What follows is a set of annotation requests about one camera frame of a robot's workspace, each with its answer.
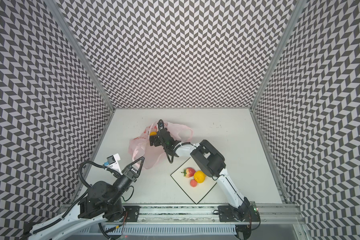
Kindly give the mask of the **pink translucent plastic bag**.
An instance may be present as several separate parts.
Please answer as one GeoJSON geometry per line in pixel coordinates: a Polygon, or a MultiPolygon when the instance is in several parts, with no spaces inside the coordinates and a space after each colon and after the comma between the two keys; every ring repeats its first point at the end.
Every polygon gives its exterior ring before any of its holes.
{"type": "MultiPolygon", "coordinates": [[[[165,151],[163,148],[150,145],[151,133],[158,130],[158,122],[155,122],[151,126],[146,127],[144,132],[137,138],[130,140],[129,154],[132,156],[133,161],[136,161],[140,157],[144,157],[145,161],[143,168],[148,170],[157,165],[165,158],[165,151]]],[[[175,140],[182,140],[181,135],[185,134],[189,136],[188,141],[193,137],[194,131],[186,125],[173,124],[170,122],[164,122],[164,127],[167,128],[171,136],[175,140]]]]}

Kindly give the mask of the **yellow fake citrus fruit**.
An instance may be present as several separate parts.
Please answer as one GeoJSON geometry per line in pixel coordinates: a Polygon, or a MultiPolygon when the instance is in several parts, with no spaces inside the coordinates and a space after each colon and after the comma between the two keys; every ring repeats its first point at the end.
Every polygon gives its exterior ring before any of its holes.
{"type": "Polygon", "coordinates": [[[194,180],[198,184],[203,183],[205,181],[205,179],[206,179],[206,175],[202,171],[197,171],[194,173],[194,180]]]}

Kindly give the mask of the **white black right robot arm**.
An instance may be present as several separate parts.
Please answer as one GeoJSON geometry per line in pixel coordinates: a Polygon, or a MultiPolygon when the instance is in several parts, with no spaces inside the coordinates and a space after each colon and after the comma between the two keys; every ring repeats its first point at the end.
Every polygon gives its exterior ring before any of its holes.
{"type": "Polygon", "coordinates": [[[239,191],[231,179],[223,155],[207,140],[198,144],[175,140],[167,128],[149,135],[150,145],[161,146],[170,163],[175,157],[191,157],[207,177],[218,183],[225,194],[230,215],[239,222],[259,219],[258,209],[239,191]]]}

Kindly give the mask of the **red fake strawberry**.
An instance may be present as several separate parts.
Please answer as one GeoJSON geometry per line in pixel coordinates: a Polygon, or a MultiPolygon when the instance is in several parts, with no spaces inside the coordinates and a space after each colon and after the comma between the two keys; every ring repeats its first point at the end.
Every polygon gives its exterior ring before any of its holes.
{"type": "Polygon", "coordinates": [[[191,178],[194,176],[195,173],[196,171],[193,168],[186,168],[182,171],[182,174],[184,175],[185,178],[191,178]]]}

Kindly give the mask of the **small pink fake peach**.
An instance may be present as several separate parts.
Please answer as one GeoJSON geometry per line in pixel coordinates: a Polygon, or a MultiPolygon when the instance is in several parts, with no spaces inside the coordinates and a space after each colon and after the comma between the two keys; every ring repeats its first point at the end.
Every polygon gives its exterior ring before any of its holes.
{"type": "Polygon", "coordinates": [[[191,186],[191,187],[195,188],[197,185],[198,185],[198,182],[197,182],[196,180],[192,179],[192,180],[190,181],[190,186],[191,186]]]}

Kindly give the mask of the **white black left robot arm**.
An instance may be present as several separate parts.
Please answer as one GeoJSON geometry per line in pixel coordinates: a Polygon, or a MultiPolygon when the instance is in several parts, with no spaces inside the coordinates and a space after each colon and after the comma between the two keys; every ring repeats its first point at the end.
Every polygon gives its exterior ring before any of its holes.
{"type": "Polygon", "coordinates": [[[93,162],[94,167],[104,169],[116,181],[104,181],[87,185],[85,193],[75,200],[62,214],[43,223],[28,223],[24,227],[22,240],[65,240],[68,237],[96,225],[116,223],[123,227],[126,223],[138,221],[140,206],[123,206],[123,194],[131,188],[140,176],[145,158],[140,157],[128,164],[121,173],[105,165],[93,162]]]}

